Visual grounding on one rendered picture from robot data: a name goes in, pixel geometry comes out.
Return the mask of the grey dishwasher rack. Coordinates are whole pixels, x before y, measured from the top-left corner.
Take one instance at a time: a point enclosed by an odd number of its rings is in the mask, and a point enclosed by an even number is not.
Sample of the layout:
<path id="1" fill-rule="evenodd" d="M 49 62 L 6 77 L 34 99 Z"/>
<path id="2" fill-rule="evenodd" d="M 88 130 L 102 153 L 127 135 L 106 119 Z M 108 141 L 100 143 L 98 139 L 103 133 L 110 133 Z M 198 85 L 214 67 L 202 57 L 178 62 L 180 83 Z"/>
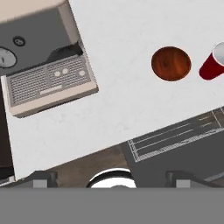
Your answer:
<path id="1" fill-rule="evenodd" d="M 224 107 L 128 141 L 136 162 L 224 131 Z"/>

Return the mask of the beige and grey coffee machine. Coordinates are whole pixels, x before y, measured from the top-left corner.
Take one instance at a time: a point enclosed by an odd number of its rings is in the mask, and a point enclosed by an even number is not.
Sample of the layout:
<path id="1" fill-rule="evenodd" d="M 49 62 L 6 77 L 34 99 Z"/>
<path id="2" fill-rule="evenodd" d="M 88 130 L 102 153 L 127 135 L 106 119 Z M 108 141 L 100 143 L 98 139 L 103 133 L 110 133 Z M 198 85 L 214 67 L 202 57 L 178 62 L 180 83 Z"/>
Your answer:
<path id="1" fill-rule="evenodd" d="M 0 77 L 15 117 L 99 91 L 69 0 L 0 0 Z"/>

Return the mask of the grey dishwasher door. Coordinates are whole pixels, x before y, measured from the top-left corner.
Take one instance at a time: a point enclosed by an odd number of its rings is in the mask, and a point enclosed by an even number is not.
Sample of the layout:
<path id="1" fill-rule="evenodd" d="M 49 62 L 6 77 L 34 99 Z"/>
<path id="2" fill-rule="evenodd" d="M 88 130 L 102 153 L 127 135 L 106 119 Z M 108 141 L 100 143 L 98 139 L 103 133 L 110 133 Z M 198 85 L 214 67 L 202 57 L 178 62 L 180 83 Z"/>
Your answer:
<path id="1" fill-rule="evenodd" d="M 185 140 L 137 162 L 128 142 L 122 143 L 121 151 L 137 187 L 165 187 L 167 171 L 188 172 L 208 183 L 224 178 L 224 130 Z"/>

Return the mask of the round white and black object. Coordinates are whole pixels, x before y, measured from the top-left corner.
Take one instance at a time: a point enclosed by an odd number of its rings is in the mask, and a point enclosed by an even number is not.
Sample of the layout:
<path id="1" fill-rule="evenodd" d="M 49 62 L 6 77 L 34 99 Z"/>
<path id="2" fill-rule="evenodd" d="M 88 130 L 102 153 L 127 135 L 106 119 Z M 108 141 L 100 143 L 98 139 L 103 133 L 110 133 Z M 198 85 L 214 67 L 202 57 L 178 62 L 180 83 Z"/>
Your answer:
<path id="1" fill-rule="evenodd" d="M 136 188 L 135 180 L 127 168 L 111 168 L 95 174 L 87 188 Z"/>

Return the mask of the red cup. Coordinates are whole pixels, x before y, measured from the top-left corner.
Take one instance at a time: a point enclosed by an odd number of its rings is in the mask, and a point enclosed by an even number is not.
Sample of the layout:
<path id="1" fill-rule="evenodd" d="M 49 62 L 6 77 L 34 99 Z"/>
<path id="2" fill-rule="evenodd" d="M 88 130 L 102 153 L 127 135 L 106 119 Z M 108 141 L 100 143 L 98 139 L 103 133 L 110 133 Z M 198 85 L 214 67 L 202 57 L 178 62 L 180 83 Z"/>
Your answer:
<path id="1" fill-rule="evenodd" d="M 199 76 L 210 81 L 224 74 L 224 42 L 220 42 L 213 47 L 208 58 L 199 70 Z"/>

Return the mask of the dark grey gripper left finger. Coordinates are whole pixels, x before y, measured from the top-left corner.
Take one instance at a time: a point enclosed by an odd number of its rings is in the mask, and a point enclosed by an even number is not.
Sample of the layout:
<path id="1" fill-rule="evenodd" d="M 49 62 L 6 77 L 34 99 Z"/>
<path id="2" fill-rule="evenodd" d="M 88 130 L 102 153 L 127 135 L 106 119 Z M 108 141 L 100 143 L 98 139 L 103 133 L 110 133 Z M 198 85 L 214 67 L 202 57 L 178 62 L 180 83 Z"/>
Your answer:
<path id="1" fill-rule="evenodd" d="M 55 171 L 35 171 L 18 183 L 18 187 L 51 188 L 57 187 L 58 174 Z"/>

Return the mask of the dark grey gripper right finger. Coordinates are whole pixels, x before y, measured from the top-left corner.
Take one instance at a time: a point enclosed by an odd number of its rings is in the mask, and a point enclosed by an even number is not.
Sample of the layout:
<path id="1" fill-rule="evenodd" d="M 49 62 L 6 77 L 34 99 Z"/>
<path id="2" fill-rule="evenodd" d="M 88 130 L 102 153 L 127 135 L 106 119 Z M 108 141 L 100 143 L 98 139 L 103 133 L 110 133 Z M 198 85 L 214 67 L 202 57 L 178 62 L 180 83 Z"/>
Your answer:
<path id="1" fill-rule="evenodd" d="M 166 186 L 173 188 L 197 188 L 216 187 L 216 184 L 196 178 L 186 171 L 168 171 L 166 174 Z"/>

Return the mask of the brown wooden bowl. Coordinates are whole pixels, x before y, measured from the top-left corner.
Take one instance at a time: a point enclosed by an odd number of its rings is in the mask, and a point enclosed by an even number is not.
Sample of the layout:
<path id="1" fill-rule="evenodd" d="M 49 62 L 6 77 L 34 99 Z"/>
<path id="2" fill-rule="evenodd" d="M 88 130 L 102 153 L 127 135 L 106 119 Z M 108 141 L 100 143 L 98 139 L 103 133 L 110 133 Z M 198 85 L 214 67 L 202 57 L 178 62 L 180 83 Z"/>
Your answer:
<path id="1" fill-rule="evenodd" d="M 164 81 L 179 81 L 191 70 L 190 57 L 182 49 L 166 46 L 158 49 L 151 58 L 154 74 Z"/>

